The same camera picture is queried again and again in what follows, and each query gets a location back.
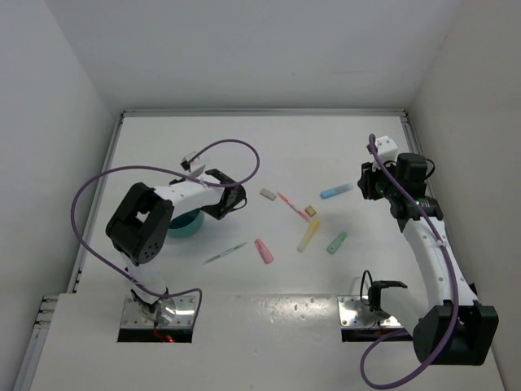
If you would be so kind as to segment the pink highlighter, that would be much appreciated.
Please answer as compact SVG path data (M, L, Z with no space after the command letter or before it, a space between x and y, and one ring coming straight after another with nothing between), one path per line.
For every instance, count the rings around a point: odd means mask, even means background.
M274 256L266 246L265 242L262 239L258 238L255 240L254 244L263 262L266 265L271 264L274 261Z

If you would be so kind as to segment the red pen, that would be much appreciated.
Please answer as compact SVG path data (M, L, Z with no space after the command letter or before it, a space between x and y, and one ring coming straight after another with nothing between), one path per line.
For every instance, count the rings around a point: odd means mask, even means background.
M299 208L297 208L284 194L282 194L281 192L277 192L276 194L287 206L289 206L294 212L296 212L306 222L311 222L311 218L308 215L306 215L303 211L301 211Z

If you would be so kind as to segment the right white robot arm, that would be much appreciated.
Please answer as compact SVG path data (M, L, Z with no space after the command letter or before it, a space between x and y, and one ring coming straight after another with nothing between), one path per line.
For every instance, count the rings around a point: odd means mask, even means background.
M422 305L401 281L370 284L368 305L376 314L394 316L412 336L419 362L435 352L435 365L480 366L499 324L491 305L482 305L466 282L446 239L438 201L427 195L434 169L424 156L401 153L383 167L366 162L357 182L366 200L385 199L401 234L411 247L422 276L427 304Z

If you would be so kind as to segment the green highlighter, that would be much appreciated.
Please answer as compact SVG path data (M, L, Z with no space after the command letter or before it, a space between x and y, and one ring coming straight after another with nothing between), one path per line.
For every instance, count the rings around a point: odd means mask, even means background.
M326 251L333 255L335 254L340 247L342 246L343 242L346 240L348 234L345 231L341 231L327 246Z

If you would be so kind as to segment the green pen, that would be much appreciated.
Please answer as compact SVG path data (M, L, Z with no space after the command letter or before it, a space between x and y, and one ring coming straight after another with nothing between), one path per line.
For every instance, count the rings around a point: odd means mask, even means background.
M207 265L208 263L211 263L217 259L226 257L231 253L245 247L246 245L248 245L248 242L242 242L240 244L235 245L233 248L228 248L224 252L218 253L217 255L210 257L207 261L204 262L204 265Z

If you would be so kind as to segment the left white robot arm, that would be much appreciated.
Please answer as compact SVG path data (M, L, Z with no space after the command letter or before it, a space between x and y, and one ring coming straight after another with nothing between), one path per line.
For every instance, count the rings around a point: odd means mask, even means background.
M123 257L135 282L131 295L150 316L169 317L169 289L156 260L171 223L190 213L206 213L216 220L247 201L242 185L218 169L174 180L167 186L149 187L138 182L126 193L109 220L105 233Z

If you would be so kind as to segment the blue highlighter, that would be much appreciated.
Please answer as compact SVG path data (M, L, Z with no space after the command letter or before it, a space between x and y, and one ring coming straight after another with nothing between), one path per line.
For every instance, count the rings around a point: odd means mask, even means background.
M329 199L334 196L341 195L353 189L353 185L351 183L346 183L343 185L339 185L337 187L332 187L329 189L325 189L320 192L320 198L322 200Z

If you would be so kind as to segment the grey white eraser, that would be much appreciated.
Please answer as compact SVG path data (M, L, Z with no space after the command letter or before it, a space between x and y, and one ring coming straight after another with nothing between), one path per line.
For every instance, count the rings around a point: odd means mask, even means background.
M272 191L269 191L265 188L262 188L260 190L260 194L269 200L275 200L277 198L277 195L275 193L273 193Z

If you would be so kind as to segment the small brown eraser block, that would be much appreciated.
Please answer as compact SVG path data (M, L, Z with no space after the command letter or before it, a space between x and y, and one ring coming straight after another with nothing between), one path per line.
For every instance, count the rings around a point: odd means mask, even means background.
M312 206L307 206L304 210L309 216L314 216L316 214L316 210Z

